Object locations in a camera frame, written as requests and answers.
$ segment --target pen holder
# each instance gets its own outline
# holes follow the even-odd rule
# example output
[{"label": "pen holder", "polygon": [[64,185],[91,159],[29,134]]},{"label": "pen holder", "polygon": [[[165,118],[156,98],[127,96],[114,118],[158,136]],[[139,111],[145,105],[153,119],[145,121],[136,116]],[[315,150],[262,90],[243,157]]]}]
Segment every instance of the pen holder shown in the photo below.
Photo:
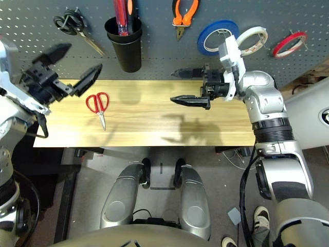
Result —
[{"label": "pen holder", "polygon": [[104,28],[107,37],[111,40],[121,68],[129,73],[136,72],[141,67],[140,38],[142,36],[142,23],[134,19],[133,34],[128,36],[118,35],[116,18],[109,19]]}]

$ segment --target scissors blade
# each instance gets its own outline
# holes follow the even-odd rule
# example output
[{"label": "scissors blade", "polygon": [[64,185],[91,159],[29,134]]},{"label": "scissors blade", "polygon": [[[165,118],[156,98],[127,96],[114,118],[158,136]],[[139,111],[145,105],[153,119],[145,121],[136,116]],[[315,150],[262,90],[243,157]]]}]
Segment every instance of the scissors blade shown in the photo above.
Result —
[{"label": "scissors blade", "polygon": [[103,112],[99,112],[98,115],[99,115],[99,119],[101,120],[103,130],[105,131],[106,130],[106,126],[105,126],[104,114],[103,114]]},{"label": "scissors blade", "polygon": [[91,38],[89,38],[88,36],[86,36],[86,34],[84,33],[80,33],[80,35],[84,38],[84,40],[93,48],[95,49],[100,55],[104,55],[105,52],[103,52],[103,50],[94,42],[91,40]]}]

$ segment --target wooden table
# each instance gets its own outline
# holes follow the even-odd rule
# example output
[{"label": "wooden table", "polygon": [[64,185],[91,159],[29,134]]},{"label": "wooden table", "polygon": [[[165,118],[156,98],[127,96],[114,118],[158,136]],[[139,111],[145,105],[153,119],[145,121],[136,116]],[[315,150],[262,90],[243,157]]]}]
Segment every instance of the wooden table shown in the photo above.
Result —
[{"label": "wooden table", "polygon": [[[49,137],[36,138],[34,146],[252,146],[254,135],[242,102],[219,98],[205,110],[170,101],[177,95],[199,96],[201,85],[201,81],[98,80],[80,98],[68,96],[50,106]],[[106,131],[99,116],[85,105],[85,99],[98,92],[111,98]]]}]

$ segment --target pliers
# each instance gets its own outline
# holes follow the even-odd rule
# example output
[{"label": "pliers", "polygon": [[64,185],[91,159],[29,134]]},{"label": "pliers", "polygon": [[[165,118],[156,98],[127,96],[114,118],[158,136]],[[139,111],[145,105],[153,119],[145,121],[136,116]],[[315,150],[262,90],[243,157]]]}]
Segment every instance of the pliers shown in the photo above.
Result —
[{"label": "pliers", "polygon": [[182,37],[182,35],[184,33],[184,29],[186,27],[191,26],[192,18],[199,7],[199,2],[200,2],[199,0],[193,0],[191,8],[184,15],[184,17],[182,17],[179,12],[180,0],[173,0],[173,6],[172,6],[173,14],[174,14],[173,26],[176,27],[176,34],[177,34],[178,40],[180,40],[180,38]]}]

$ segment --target red scissors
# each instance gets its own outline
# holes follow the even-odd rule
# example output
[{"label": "red scissors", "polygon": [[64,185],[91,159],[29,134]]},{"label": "red scissors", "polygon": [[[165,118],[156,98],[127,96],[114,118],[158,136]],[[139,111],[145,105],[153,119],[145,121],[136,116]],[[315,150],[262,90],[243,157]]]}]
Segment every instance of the red scissors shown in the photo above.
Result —
[{"label": "red scissors", "polygon": [[[101,99],[101,95],[105,95],[106,97],[106,105],[104,106],[103,105],[103,101]],[[95,104],[95,109],[91,108],[90,105],[89,105],[89,101],[90,99],[94,99],[94,104]],[[86,105],[87,107],[89,108],[89,110],[91,110],[93,113],[96,113],[98,114],[99,116],[99,119],[101,120],[101,123],[102,123],[102,127],[103,127],[103,130],[105,130],[105,118],[104,118],[104,112],[105,110],[107,109],[108,107],[108,104],[109,104],[109,96],[107,93],[104,93],[104,92],[100,92],[98,94],[92,94],[92,95],[89,95],[87,98],[86,98]]]}]

